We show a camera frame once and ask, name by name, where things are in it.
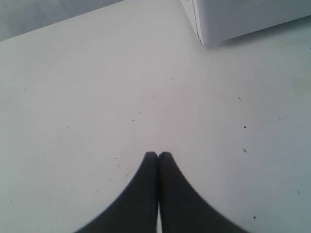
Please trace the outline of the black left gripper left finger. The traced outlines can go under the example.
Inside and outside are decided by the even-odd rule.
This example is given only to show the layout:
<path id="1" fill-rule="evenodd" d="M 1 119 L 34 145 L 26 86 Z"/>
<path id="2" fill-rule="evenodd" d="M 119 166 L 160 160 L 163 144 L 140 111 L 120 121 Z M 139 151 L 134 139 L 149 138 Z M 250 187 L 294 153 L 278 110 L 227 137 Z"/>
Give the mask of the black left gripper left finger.
<path id="1" fill-rule="evenodd" d="M 158 215 L 158 156 L 147 152 L 122 193 L 79 233 L 155 233 Z"/>

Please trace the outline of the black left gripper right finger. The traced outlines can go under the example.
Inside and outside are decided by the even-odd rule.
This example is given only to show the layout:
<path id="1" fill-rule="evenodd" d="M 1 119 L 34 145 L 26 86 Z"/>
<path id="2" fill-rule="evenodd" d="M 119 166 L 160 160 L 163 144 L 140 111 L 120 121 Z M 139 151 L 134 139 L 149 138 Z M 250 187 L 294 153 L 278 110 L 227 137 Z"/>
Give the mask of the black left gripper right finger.
<path id="1" fill-rule="evenodd" d="M 164 233 L 244 233 L 211 207 L 189 184 L 173 156 L 163 152 L 159 161 L 159 206 Z"/>

